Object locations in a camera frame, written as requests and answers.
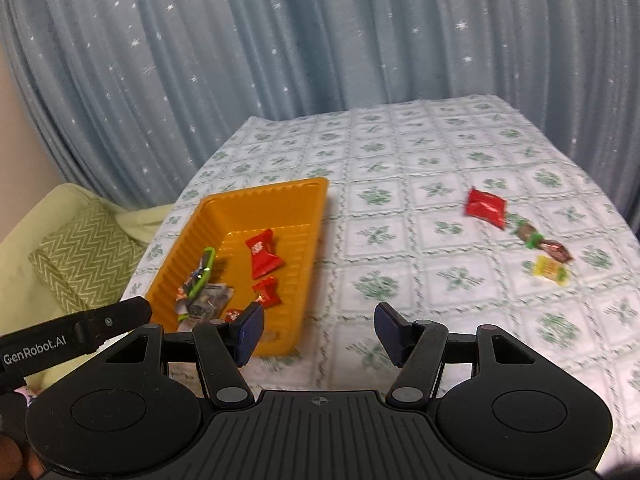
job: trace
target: red candy packet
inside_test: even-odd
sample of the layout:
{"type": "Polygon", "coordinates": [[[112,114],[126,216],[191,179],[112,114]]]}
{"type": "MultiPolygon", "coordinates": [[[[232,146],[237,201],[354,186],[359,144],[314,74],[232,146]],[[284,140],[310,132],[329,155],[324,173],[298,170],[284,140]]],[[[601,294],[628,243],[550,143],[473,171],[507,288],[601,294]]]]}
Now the red candy packet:
{"type": "Polygon", "coordinates": [[[238,310],[237,308],[230,308],[226,311],[225,321],[227,323],[234,322],[236,319],[238,319],[238,316],[240,316],[240,314],[242,314],[242,310],[238,310]]]}
{"type": "Polygon", "coordinates": [[[504,229],[504,211],[506,204],[503,198],[491,193],[485,193],[484,191],[478,191],[473,187],[469,191],[465,213],[468,216],[475,216],[500,229],[504,229]]]}
{"type": "Polygon", "coordinates": [[[251,277],[254,280],[269,274],[284,263],[273,250],[273,231],[271,229],[249,238],[245,244],[251,250],[251,277]]]}
{"type": "Polygon", "coordinates": [[[262,308],[269,308],[282,303],[276,292],[278,280],[273,276],[267,276],[254,285],[254,292],[258,295],[255,301],[262,304],[262,308]]]}

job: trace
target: black robotic gripper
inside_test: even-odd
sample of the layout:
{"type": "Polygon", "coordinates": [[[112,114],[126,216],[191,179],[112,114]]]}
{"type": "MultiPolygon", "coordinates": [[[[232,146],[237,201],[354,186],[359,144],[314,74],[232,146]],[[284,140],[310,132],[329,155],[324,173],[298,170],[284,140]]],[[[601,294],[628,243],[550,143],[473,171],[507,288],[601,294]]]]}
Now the black robotic gripper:
{"type": "Polygon", "coordinates": [[[407,322],[376,307],[376,334],[402,368],[374,391],[264,391],[238,367],[262,334],[252,304],[193,333],[140,326],[44,391],[26,433],[44,480],[595,479],[612,429],[604,402],[509,333],[407,322]],[[194,362],[205,399],[166,377],[194,362]],[[445,364],[472,376],[434,398],[445,364]]]}

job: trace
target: ribbed black surface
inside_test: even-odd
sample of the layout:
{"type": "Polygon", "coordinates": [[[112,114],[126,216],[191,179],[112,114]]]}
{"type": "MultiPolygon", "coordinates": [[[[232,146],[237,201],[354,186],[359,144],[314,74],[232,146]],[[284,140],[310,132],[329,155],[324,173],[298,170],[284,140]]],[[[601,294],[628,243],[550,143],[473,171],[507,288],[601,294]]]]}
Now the ribbed black surface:
{"type": "MultiPolygon", "coordinates": [[[[48,473],[43,480],[63,478],[48,473]]],[[[459,460],[440,443],[425,417],[386,408],[373,392],[265,392],[248,410],[215,416],[200,441],[173,463],[136,478],[489,480],[498,477],[459,460]]],[[[596,480],[597,476],[585,472],[574,479],[596,480]]]]}

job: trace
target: pillow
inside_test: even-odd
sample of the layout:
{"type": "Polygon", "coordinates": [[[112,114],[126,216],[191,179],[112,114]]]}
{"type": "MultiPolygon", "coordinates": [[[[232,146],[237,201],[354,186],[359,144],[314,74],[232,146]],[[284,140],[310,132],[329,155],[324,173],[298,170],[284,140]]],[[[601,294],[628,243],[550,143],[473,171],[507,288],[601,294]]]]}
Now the pillow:
{"type": "Polygon", "coordinates": [[[144,251],[96,199],[45,236],[29,261],[71,314],[118,301],[144,251]]]}

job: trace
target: tablecloth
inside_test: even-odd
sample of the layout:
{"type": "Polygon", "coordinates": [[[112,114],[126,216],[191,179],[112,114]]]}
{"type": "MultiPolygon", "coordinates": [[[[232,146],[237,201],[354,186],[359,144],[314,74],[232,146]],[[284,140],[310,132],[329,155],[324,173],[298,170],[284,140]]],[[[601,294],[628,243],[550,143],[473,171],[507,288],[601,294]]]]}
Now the tablecloth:
{"type": "MultiPolygon", "coordinates": [[[[251,359],[242,373],[255,391],[386,391],[398,370],[372,314],[388,301],[451,332],[513,333],[610,407],[602,467],[640,456],[638,242],[587,174],[494,96],[249,118],[185,188],[125,297],[146,292],[204,196],[312,176],[330,186],[305,330],[292,355],[251,359]],[[508,200],[504,231],[463,215],[472,186],[508,200]],[[521,218],[571,251],[568,286],[532,275],[538,252],[513,233],[521,218]]],[[[440,394],[469,373],[448,365],[440,394]]]]}

